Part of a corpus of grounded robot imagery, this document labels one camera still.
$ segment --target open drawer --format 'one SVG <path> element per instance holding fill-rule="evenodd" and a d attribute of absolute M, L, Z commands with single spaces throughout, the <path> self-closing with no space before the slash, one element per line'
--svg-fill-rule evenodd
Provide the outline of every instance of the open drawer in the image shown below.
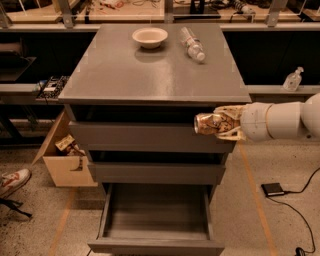
<path fill-rule="evenodd" d="M 106 205 L 96 253 L 220 255 L 202 185 L 103 184 Z"/>

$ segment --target cardboard box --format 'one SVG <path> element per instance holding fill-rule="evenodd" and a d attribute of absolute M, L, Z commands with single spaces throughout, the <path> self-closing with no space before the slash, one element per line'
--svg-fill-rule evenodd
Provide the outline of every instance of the cardboard box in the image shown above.
<path fill-rule="evenodd" d="M 79 169 L 79 156 L 59 156 L 55 142 L 70 134 L 68 124 L 70 119 L 65 111 L 62 111 L 51 127 L 37 156 L 32 162 L 35 164 L 41 157 L 57 187 L 96 187 L 87 167 L 88 158 L 82 157 L 82 170 Z"/>

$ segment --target concrete floor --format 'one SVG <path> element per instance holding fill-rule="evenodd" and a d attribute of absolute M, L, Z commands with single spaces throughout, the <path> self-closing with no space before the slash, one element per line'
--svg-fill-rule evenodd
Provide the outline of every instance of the concrete floor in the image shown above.
<path fill-rule="evenodd" d="M 38 149 L 0 147 L 0 174 L 32 170 L 29 182 L 9 199 L 23 202 L 21 209 L 33 214 L 29 220 L 0 205 L 0 255 L 86 256 L 87 241 L 99 230 L 103 194 L 99 188 L 55 187 L 42 160 L 31 166 Z M 298 246 L 311 250 L 302 218 L 266 199 L 260 185 L 280 182 L 285 190 L 300 190 L 318 167 L 319 142 L 237 143 L 210 205 L 215 237 L 225 245 L 221 256 L 293 256 Z M 317 173 L 304 193 L 276 198 L 308 220 L 317 246 L 314 255 L 320 255 L 319 188 Z"/>

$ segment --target shoe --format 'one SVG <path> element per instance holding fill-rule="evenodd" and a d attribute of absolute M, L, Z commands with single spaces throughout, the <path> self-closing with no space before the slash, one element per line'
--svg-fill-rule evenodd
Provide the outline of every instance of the shoe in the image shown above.
<path fill-rule="evenodd" d="M 0 198 L 6 198 L 18 188 L 27 183 L 31 176 L 28 169 L 22 169 L 12 174 L 3 174 L 0 181 Z"/>

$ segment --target gray cabinet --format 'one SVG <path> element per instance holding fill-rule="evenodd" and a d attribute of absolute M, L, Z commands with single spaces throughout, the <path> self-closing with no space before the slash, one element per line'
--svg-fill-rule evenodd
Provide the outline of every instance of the gray cabinet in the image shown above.
<path fill-rule="evenodd" d="M 146 25 L 102 25 L 59 97 L 106 196 L 99 236 L 88 242 L 94 252 L 223 250 L 209 204 L 234 142 L 195 134 L 194 115 L 250 97 L 220 28 L 189 25 L 207 50 L 202 65 L 180 45 L 182 25 L 156 25 L 169 37 L 155 50 L 131 40 Z"/>

